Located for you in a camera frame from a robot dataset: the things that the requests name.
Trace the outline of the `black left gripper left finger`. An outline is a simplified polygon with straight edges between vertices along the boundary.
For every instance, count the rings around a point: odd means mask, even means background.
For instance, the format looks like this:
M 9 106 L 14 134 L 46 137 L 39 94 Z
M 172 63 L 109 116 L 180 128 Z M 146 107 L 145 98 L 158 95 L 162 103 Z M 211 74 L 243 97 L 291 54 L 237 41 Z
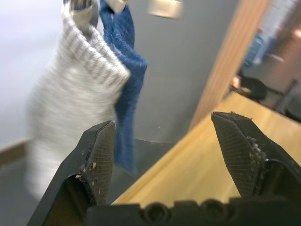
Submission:
M 110 187 L 116 124 L 86 130 L 59 166 L 29 226 L 83 226 L 91 206 L 105 205 Z

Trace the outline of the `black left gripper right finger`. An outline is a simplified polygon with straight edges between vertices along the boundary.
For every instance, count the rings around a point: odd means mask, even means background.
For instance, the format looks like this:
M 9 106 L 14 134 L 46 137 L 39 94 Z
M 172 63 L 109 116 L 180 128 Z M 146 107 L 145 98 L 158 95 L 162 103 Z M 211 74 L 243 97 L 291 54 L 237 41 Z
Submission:
M 245 116 L 212 112 L 226 167 L 242 197 L 301 196 L 301 167 Z

